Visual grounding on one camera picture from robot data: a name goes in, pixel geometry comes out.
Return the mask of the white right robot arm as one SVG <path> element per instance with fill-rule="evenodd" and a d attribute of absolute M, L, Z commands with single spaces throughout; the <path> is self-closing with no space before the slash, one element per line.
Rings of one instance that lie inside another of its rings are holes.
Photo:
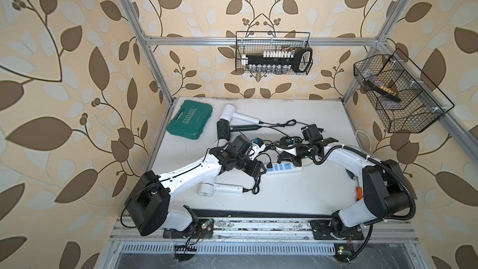
<path fill-rule="evenodd" d="M 282 156 L 293 161 L 308 158 L 316 166 L 332 161 L 360 181 L 362 199 L 331 215 L 328 231 L 333 238 L 344 239 L 352 229 L 361 225 L 414 218 L 417 211 L 415 199 L 398 163 L 381 161 L 359 149 L 338 143 L 275 146 Z"/>

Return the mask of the white blue power strip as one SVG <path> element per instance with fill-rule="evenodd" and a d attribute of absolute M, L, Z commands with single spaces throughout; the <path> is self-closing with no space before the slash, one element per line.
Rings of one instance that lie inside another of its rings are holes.
<path fill-rule="evenodd" d="M 300 173 L 301 171 L 302 171 L 301 166 L 297 167 L 290 162 L 273 163 L 271 167 L 266 168 L 266 174 L 270 176 L 277 175 L 277 174 Z"/>

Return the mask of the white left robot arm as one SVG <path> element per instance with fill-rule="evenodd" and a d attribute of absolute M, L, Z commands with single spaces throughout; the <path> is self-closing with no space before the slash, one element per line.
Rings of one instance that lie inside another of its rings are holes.
<path fill-rule="evenodd" d="M 195 214 L 186 205 L 172 208 L 171 201 L 184 191 L 235 168 L 253 178 L 260 177 L 266 168 L 257 156 L 264 150 L 264 145 L 246 149 L 226 143 L 207 149 L 204 157 L 172 172 L 145 172 L 124 203 L 123 210 L 134 223 L 132 228 L 143 237 L 160 228 L 190 230 L 197 222 Z"/>

